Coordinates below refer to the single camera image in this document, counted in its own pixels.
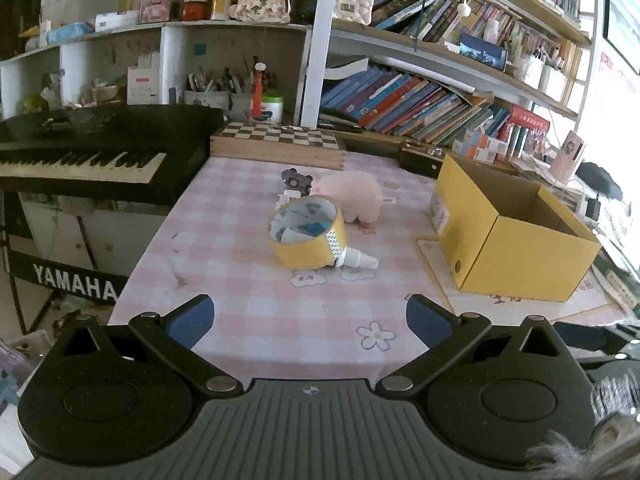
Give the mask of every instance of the yellow tape roll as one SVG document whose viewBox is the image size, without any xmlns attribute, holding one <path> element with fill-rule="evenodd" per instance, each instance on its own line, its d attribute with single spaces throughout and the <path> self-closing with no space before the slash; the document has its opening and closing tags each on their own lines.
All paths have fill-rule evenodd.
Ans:
<svg viewBox="0 0 640 480">
<path fill-rule="evenodd" d="M 305 225 L 329 224 L 311 240 L 281 243 L 285 229 L 304 231 Z M 286 203 L 269 222 L 269 242 L 280 262 L 291 270 L 315 270 L 332 265 L 347 246 L 347 233 L 340 207 L 331 197 L 305 196 Z"/>
</svg>

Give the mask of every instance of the pearl handbag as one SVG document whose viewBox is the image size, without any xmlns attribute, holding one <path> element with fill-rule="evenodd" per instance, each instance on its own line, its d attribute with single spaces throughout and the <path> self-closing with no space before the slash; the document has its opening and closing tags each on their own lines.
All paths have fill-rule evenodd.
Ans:
<svg viewBox="0 0 640 480">
<path fill-rule="evenodd" d="M 369 25 L 372 11 L 373 0 L 335 0 L 332 18 Z"/>
</svg>

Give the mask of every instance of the metal screw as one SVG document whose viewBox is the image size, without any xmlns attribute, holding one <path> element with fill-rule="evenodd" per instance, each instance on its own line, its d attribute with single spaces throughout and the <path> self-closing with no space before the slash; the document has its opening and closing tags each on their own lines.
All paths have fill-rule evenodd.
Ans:
<svg viewBox="0 0 640 480">
<path fill-rule="evenodd" d="M 210 378 L 206 383 L 207 389 L 212 392 L 226 393 L 238 386 L 238 381 L 233 377 L 220 375 Z"/>
<path fill-rule="evenodd" d="M 382 387 L 390 392 L 405 392 L 414 387 L 414 382 L 402 375 L 391 375 L 382 379 Z"/>
</svg>

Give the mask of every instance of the yellow cardboard box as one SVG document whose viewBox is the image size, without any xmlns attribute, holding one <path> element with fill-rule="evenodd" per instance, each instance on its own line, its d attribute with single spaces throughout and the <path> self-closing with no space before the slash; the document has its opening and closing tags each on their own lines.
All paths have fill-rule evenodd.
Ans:
<svg viewBox="0 0 640 480">
<path fill-rule="evenodd" d="M 548 189 L 448 156 L 430 216 L 459 290 L 566 301 L 600 244 Z"/>
</svg>

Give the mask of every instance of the white shelf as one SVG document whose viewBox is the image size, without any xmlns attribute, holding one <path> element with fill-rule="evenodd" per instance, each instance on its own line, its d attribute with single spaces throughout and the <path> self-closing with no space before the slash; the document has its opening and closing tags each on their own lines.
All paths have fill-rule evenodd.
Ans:
<svg viewBox="0 0 640 480">
<path fill-rule="evenodd" d="M 17 113 L 21 99 L 42 90 L 42 75 L 61 73 L 62 102 L 77 102 L 83 86 L 95 78 L 125 76 L 140 54 L 160 52 L 161 103 L 169 88 L 183 86 L 188 73 L 225 67 L 244 72 L 253 56 L 278 75 L 285 108 L 297 123 L 302 106 L 311 26 L 245 23 L 236 20 L 142 23 L 85 34 L 0 62 L 0 91 L 5 118 Z M 203 43 L 206 54 L 196 56 Z"/>
</svg>

